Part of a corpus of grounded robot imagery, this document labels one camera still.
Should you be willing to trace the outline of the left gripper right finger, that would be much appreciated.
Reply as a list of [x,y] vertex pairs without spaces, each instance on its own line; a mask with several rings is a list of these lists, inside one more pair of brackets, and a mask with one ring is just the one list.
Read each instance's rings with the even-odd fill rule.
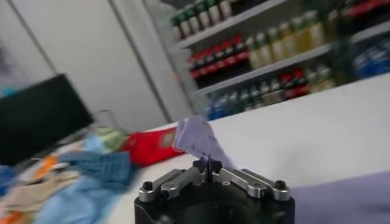
[[283,180],[272,181],[248,169],[223,167],[220,161],[208,161],[208,181],[224,186],[232,184],[259,200],[267,195],[279,202],[286,202],[291,198],[290,189]]

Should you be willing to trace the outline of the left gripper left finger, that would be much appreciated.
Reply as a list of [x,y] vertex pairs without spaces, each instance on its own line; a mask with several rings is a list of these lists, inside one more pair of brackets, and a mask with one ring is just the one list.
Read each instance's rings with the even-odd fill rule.
[[187,170],[173,169],[155,181],[145,181],[138,191],[141,202],[153,202],[160,197],[168,200],[180,195],[180,191],[189,184],[206,180],[208,162],[202,158],[193,162]]

